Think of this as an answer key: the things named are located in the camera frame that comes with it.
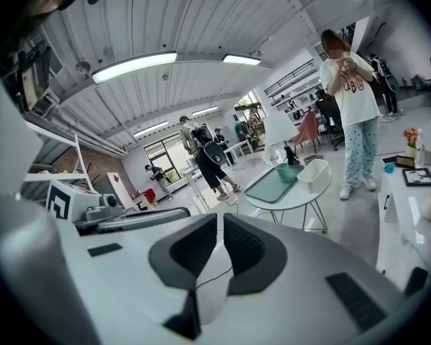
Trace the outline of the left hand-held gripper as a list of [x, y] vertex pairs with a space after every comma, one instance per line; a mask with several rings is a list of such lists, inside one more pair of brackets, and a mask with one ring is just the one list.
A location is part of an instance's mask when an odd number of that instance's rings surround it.
[[80, 234], [144, 229], [191, 216], [183, 207], [124, 208], [114, 194], [93, 193], [60, 180], [50, 182], [46, 209], [53, 218], [72, 223]]

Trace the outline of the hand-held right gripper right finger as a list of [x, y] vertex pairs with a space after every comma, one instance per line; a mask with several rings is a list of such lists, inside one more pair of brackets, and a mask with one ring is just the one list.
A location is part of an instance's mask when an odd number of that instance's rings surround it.
[[232, 213], [223, 216], [223, 223], [224, 246], [233, 269], [228, 295], [263, 292], [286, 266], [285, 245], [274, 235]]

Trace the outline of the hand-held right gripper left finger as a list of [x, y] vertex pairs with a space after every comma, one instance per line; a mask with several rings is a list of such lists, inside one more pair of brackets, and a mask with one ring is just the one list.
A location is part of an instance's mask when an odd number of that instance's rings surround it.
[[155, 242], [149, 250], [149, 263], [164, 285], [184, 291], [180, 312], [163, 326], [186, 339], [201, 334], [196, 281], [217, 244], [217, 215], [199, 215], [189, 226]]

